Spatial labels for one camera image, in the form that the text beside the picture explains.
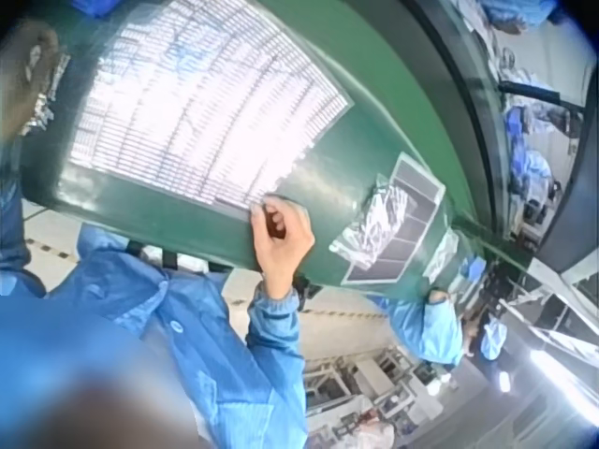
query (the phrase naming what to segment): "black curved edge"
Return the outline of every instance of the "black curved edge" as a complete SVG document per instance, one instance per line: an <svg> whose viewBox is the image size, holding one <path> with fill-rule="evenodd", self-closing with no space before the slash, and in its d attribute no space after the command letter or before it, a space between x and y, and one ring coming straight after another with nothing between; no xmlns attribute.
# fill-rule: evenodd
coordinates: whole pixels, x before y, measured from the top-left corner
<svg viewBox="0 0 599 449"><path fill-rule="evenodd" d="M598 99L599 78L595 67L570 181L535 255L558 273L599 246Z"/></svg>
<svg viewBox="0 0 599 449"><path fill-rule="evenodd" d="M400 56L425 91L442 120L460 159L475 203L478 222L503 235L509 229L507 176L502 155L507 139L497 104L485 97L482 79L489 78L482 52L474 38L463 33L436 1L346 0Z"/></svg>

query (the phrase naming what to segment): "person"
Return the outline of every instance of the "person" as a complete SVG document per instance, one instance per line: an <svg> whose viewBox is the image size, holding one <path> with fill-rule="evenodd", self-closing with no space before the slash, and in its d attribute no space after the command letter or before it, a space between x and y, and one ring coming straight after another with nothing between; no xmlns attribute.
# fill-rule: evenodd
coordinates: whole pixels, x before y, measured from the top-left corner
<svg viewBox="0 0 599 449"><path fill-rule="evenodd" d="M42 327L60 330L60 336L53 338L75 346L96 340L92 354L74 353L68 345L59 353L68 360L79 358L73 363L80 365L94 362L102 370L110 370L111 357L121 352L119 344L95 337L97 326L49 324L52 311L60 309L109 320L164 357L196 409L196 435L206 444L193 447L302 448L307 437L304 360L298 348L299 300L292 280L314 245L304 209L275 196L265 198L263 207L252 207L254 248L263 282L249 306L246 344L228 321L221 294L226 274L197 275L148 265L126 252L127 239L97 227L82 226L80 262L53 291L47 293L25 269L30 254L23 237L22 193L13 155L19 149L17 135L34 113L33 100L44 88L39 80L51 72L57 43L46 25L27 22L0 53L0 445L8 447L1 443L2 432L23 425L17 417L29 420L39 413L47 419L35 420L40 424L30 432L37 436L34 447L121 449L158 447L157 441L164 441L157 440L163 434L147 419L133 416L143 411L125 407L122 396L103 384L79 385L55 407L44 403L44 411L37 410L38 397L51 397L46 390L57 387L55 381L64 374L51 371L55 360L47 360L45 350L32 352L34 347L47 348L32 333L40 334ZM27 80L22 69L32 45L41 46L41 59ZM270 235L267 214L283 233L280 238ZM29 339L26 344L22 337ZM60 346L57 341L52 348ZM16 343L22 351L14 350ZM32 376L35 388L25 384Z"/></svg>
<svg viewBox="0 0 599 449"><path fill-rule="evenodd" d="M462 329L447 292L432 289L425 301L368 298L389 317L395 335L410 353L429 362L460 363L463 347L470 345L472 336Z"/></svg>
<svg viewBox="0 0 599 449"><path fill-rule="evenodd" d="M509 35L534 29L544 21L562 23L566 15L559 0L480 0L490 23Z"/></svg>

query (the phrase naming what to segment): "green work surface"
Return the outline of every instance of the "green work surface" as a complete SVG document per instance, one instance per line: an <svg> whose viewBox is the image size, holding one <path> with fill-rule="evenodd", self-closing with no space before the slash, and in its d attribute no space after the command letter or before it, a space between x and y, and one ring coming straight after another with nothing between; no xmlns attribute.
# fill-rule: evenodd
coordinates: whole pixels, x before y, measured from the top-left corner
<svg viewBox="0 0 599 449"><path fill-rule="evenodd" d="M304 39L354 102L277 191L303 205L312 218L316 244L301 273L317 284L340 284L348 263L329 245L356 218L377 175L388 177L399 154L407 152L446 186L446 197L399 282L368 284L363 289L391 297L428 289L421 275L447 225L457 214L475 218L475 210L458 157L427 96L397 54L342 2L266 0L262 4ZM38 16L54 26L66 43L72 61L58 91L54 122L46 132L25 139L25 196L147 244L256 268L247 222L67 160L95 58L132 6L125 2L104 21L70 7L39 11ZM463 257L472 251L462 236L459 251L438 284L447 286Z"/></svg>

